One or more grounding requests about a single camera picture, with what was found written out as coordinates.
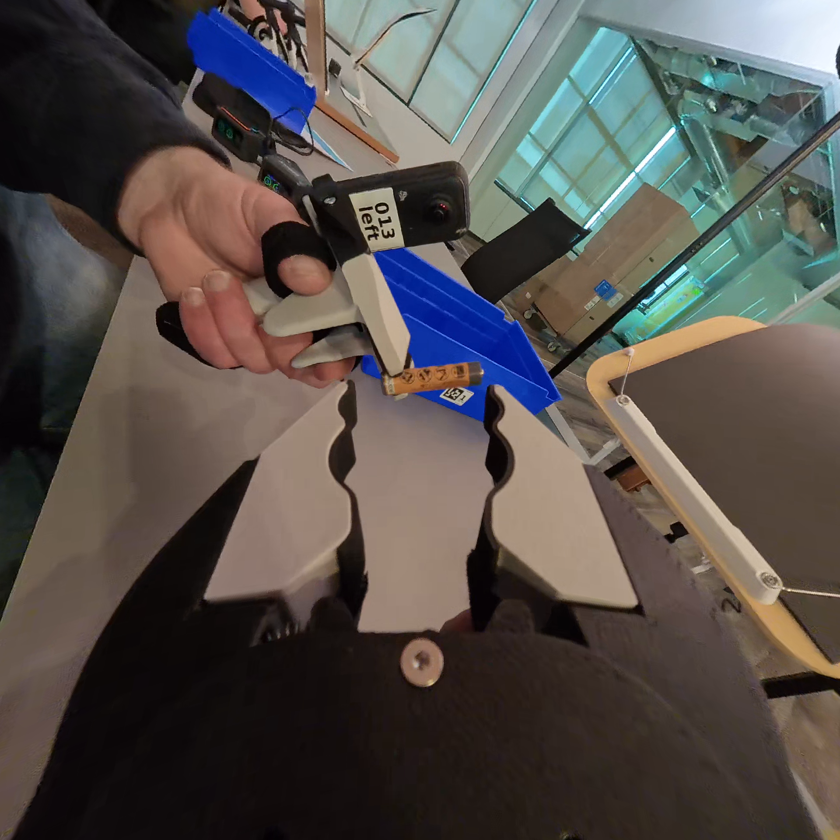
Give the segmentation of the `person's left hand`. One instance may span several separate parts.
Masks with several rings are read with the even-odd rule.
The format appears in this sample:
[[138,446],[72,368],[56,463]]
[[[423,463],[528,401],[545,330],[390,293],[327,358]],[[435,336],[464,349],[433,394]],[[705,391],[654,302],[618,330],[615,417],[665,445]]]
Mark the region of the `person's left hand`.
[[310,332],[273,337],[247,300],[244,281],[264,276],[261,238],[278,224],[304,225],[295,207],[188,146],[145,156],[122,189],[118,221],[150,262],[164,297],[205,362],[220,370],[280,372],[321,389],[350,375],[354,359],[295,369]]

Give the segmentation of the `small wooden table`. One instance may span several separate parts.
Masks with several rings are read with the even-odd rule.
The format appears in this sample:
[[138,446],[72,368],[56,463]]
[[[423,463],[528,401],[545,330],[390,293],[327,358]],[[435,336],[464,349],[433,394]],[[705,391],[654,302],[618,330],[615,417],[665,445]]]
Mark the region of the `small wooden table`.
[[318,96],[315,107],[390,163],[396,165],[400,162],[400,156],[393,143],[375,118],[361,115],[361,112],[341,97]]

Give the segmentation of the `black chair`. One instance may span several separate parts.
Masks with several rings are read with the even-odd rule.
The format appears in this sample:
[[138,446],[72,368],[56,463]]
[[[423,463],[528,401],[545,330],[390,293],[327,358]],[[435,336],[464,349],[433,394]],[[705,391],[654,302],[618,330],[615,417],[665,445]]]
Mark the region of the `black chair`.
[[567,255],[591,230],[547,198],[508,230],[486,242],[462,265],[472,290],[497,304],[522,283]]

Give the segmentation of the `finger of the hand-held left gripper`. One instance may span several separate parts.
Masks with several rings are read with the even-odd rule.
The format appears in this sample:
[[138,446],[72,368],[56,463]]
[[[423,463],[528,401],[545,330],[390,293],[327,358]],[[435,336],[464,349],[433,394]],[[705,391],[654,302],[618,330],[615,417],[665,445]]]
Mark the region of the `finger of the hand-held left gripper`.
[[321,338],[294,357],[290,363],[293,369],[352,359],[355,370],[365,356],[379,357],[378,348],[365,326],[340,326],[322,332]]
[[382,369],[397,377],[408,366],[411,333],[375,257],[370,253],[355,256],[341,270],[356,310],[347,325],[366,327]]

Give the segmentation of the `black board with wooden rim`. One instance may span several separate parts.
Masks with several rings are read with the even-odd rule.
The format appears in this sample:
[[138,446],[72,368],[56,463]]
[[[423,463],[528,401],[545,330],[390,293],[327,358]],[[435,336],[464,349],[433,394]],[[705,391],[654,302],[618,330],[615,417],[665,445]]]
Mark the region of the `black board with wooden rim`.
[[768,638],[838,681],[838,328],[718,317],[593,362],[626,451]]

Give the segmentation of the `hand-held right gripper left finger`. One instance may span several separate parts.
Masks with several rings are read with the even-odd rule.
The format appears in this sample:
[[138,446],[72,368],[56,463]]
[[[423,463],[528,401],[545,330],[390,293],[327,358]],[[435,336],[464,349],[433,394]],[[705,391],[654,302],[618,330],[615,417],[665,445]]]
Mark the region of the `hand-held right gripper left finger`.
[[257,458],[206,588],[208,602],[279,596],[313,605],[364,587],[358,503],[347,487],[358,421],[354,383],[324,397]]

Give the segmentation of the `orange AAA battery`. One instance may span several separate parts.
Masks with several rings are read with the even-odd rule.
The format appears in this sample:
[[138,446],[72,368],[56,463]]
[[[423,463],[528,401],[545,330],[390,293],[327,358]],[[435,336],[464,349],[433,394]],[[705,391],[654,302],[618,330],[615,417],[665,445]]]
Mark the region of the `orange AAA battery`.
[[480,385],[484,369],[479,362],[465,362],[423,367],[406,367],[399,374],[382,374],[381,390],[386,396],[464,390]]

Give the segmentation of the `large blue bin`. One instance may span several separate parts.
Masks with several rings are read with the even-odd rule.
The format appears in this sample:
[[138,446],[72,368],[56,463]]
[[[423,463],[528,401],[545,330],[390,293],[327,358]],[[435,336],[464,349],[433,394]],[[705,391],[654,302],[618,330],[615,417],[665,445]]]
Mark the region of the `large blue bin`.
[[560,393],[518,322],[408,248],[374,255],[411,333],[415,367],[479,362],[482,383],[419,396],[481,421],[489,385],[501,385],[531,414]]

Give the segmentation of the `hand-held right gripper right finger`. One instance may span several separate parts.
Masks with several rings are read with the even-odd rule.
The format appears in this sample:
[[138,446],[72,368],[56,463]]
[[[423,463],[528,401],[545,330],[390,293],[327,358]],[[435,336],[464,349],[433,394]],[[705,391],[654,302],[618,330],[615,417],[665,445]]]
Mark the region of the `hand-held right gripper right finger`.
[[501,385],[486,391],[485,468],[491,479],[467,559],[469,606],[507,599],[534,613],[559,604],[631,612],[639,599],[590,474]]

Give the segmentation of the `cardboard panel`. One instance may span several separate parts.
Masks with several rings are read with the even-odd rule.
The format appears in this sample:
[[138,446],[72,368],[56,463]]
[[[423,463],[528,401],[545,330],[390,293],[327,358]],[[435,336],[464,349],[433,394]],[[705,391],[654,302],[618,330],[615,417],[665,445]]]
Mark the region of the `cardboard panel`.
[[556,259],[520,289],[516,308],[575,346],[601,326],[641,286],[698,235],[689,212],[643,183],[579,255]]

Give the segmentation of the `pale tool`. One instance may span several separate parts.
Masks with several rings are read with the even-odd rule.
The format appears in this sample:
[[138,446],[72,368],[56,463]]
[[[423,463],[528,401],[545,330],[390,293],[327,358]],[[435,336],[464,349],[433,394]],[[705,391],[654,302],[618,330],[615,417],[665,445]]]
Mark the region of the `pale tool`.
[[407,12],[400,13],[391,18],[371,39],[368,45],[353,53],[352,69],[359,69],[361,63],[371,54],[371,52],[380,43],[384,41],[384,39],[390,34],[390,32],[394,29],[395,26],[398,26],[399,24],[410,19],[424,17],[426,15],[434,14],[436,12],[437,9],[435,7],[418,7]]

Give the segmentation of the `person's left forearm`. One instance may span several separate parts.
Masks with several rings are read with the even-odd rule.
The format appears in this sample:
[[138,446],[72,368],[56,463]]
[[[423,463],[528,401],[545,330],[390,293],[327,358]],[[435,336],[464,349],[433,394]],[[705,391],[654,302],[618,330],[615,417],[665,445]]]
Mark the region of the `person's left forearm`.
[[139,254],[119,227],[149,154],[193,147],[228,166],[167,78],[85,2],[2,2],[2,186],[58,197]]

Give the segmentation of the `black electronic device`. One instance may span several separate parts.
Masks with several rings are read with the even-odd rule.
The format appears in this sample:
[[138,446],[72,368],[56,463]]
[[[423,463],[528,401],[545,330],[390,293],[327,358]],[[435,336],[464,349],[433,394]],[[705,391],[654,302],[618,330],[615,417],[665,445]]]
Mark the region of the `black electronic device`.
[[212,136],[239,160],[259,166],[258,182],[299,204],[312,189],[299,163],[279,153],[314,151],[309,129],[288,128],[245,91],[206,72],[197,83],[195,105],[212,117]]

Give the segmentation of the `small blue bin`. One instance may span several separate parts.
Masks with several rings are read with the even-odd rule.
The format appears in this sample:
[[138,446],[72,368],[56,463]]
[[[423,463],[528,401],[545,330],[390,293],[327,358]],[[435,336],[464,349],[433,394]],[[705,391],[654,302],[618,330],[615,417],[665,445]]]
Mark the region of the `small blue bin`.
[[305,77],[216,9],[197,13],[187,33],[197,69],[245,91],[289,130],[304,133],[317,92]]

